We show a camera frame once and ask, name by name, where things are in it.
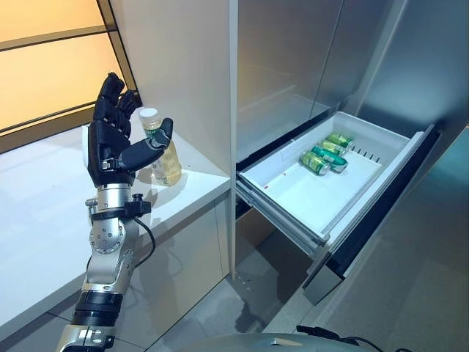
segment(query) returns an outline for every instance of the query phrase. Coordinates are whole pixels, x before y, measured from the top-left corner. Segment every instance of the green can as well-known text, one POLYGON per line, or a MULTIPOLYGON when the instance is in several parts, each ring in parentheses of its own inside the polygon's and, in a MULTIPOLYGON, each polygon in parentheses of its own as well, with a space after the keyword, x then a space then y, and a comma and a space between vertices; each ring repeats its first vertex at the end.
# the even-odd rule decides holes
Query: green can
POLYGON ((312 152, 304 152, 300 158, 301 163, 310 169, 314 174, 323 176, 330 169, 329 164, 324 159, 312 152))
POLYGON ((350 149, 352 147, 352 140, 350 137, 344 136, 339 133, 332 133, 326 138, 329 142, 333 142, 341 147, 350 149))
POLYGON ((330 164, 330 169, 334 172, 342 172, 347 167, 347 160, 330 152, 329 150, 321 148, 319 145, 315 145, 311 151, 320 156, 330 164))
POLYGON ((340 145, 337 145, 337 144, 335 144, 331 141, 328 141, 327 139, 320 142, 320 146, 323 149, 329 150, 330 152, 332 152, 332 153, 334 153, 338 156, 343 156, 345 154, 345 152, 347 151, 347 149, 345 149, 344 147, 341 147, 340 145))

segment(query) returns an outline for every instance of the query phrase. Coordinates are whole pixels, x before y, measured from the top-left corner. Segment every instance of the yellow liquid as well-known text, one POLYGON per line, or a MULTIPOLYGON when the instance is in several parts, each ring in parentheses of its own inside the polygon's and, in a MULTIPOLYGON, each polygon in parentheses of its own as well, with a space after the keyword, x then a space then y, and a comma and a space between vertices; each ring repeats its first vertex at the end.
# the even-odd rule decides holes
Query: yellow liquid
MULTIPOLYGON (((161 121, 162 119, 158 119, 153 123, 143 124, 145 134, 150 137, 152 130, 160 127, 161 121)), ((156 182, 163 186, 173 186, 180 180, 182 175, 181 164, 173 141, 169 143, 169 147, 165 150, 164 154, 152 164, 152 170, 156 182)))

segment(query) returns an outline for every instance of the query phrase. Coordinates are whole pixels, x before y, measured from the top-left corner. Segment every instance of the white bottle cap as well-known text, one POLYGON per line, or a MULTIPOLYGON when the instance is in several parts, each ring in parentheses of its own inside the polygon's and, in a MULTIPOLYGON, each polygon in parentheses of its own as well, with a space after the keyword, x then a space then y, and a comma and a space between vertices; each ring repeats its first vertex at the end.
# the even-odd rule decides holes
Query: white bottle cap
POLYGON ((155 108, 145 108, 139 111, 139 116, 141 119, 151 119, 158 114, 158 110, 155 108))

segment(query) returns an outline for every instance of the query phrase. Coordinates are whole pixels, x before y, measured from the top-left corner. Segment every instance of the white drawer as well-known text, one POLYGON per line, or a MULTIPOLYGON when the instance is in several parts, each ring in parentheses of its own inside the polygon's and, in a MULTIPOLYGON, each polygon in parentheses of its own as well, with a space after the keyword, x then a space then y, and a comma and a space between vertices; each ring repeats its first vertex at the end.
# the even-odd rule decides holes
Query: white drawer
POLYGON ((337 112, 238 170, 237 193, 312 256, 311 271, 318 272, 384 197, 431 131, 432 126, 407 138, 337 112), (348 166, 340 174, 316 176, 301 165, 300 156, 333 132, 354 140, 344 156, 348 166))

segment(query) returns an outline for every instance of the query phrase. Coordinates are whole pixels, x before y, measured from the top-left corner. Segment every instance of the open drawer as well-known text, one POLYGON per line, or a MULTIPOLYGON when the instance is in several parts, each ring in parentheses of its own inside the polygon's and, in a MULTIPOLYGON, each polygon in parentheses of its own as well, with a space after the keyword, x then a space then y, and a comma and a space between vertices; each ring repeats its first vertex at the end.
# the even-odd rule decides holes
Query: open drawer
POLYGON ((423 142, 431 131, 432 126, 409 139, 337 112, 238 170, 238 195, 314 258, 304 287, 311 291, 307 296, 313 303, 343 280, 348 266, 428 153, 432 143, 423 142), (300 156, 333 132, 353 138, 354 147, 344 156, 348 166, 340 174, 316 176, 299 162, 300 156), (411 163, 416 156, 420 161, 411 163), (413 171, 403 174, 410 164, 413 171), (379 209, 380 219, 367 216, 380 202, 385 203, 379 209), (375 226, 364 224, 370 218, 375 226))

